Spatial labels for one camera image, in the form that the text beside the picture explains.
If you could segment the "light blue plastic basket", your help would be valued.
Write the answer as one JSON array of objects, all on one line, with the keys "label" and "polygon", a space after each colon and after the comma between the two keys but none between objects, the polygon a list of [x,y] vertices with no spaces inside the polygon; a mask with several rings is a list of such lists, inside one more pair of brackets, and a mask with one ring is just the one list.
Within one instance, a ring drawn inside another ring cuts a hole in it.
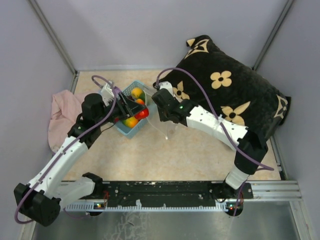
[{"label": "light blue plastic basket", "polygon": [[[134,80],[127,87],[125,87],[122,90],[122,92],[125,96],[131,96],[131,91],[136,87],[138,87],[142,90],[147,90],[147,86],[144,83],[140,82],[139,80]],[[133,128],[130,128],[130,127],[124,125],[121,121],[118,121],[115,124],[115,127],[125,137],[127,137],[128,139],[132,139],[139,132],[139,130],[142,129],[147,123],[148,123],[148,120],[146,118],[144,118],[144,119],[140,120],[137,123],[137,125],[135,125]]]}]

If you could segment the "clear dotted zip bag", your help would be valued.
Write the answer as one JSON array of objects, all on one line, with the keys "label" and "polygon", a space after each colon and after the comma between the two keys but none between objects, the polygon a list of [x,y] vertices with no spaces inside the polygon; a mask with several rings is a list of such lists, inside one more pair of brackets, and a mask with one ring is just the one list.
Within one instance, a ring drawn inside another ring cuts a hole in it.
[{"label": "clear dotted zip bag", "polygon": [[143,87],[145,93],[145,104],[148,108],[149,115],[146,118],[148,122],[159,132],[161,132],[166,140],[169,140],[173,137],[177,129],[177,124],[171,121],[161,121],[160,114],[158,111],[157,105],[152,100],[152,95],[156,92],[154,88]]}]

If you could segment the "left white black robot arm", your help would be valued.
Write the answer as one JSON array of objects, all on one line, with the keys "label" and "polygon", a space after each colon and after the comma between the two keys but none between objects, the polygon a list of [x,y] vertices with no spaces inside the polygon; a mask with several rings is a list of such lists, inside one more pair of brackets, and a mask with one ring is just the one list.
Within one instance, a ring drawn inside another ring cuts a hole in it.
[{"label": "left white black robot arm", "polygon": [[99,138],[103,125],[126,120],[144,109],[145,105],[129,99],[123,93],[115,94],[108,104],[98,93],[86,95],[81,104],[82,112],[57,153],[32,180],[15,187],[15,221],[20,223],[18,214],[23,214],[30,222],[35,221],[47,227],[69,204],[83,197],[101,197],[104,192],[103,180],[90,172],[68,184],[64,190],[60,190],[59,186],[76,161]]}]

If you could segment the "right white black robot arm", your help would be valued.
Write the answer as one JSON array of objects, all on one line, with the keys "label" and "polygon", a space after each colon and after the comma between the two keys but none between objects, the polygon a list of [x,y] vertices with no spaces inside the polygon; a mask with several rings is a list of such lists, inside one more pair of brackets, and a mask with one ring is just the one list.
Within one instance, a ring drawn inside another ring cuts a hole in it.
[{"label": "right white black robot arm", "polygon": [[264,136],[216,117],[194,101],[178,101],[168,89],[162,88],[151,97],[157,106],[159,120],[181,124],[200,130],[228,145],[236,151],[234,166],[227,174],[223,192],[229,198],[235,198],[241,192],[241,185],[262,167],[262,160],[268,152]]}]

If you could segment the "green orange mango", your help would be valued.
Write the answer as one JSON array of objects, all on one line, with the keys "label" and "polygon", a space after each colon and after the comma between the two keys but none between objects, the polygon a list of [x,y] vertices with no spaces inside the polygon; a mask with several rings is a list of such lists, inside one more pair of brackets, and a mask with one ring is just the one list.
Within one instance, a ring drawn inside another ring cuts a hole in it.
[{"label": "green orange mango", "polygon": [[128,128],[134,128],[138,123],[139,123],[139,120],[137,118],[135,118],[134,116],[132,117],[129,117],[125,120],[122,121],[122,123],[128,127]]}]

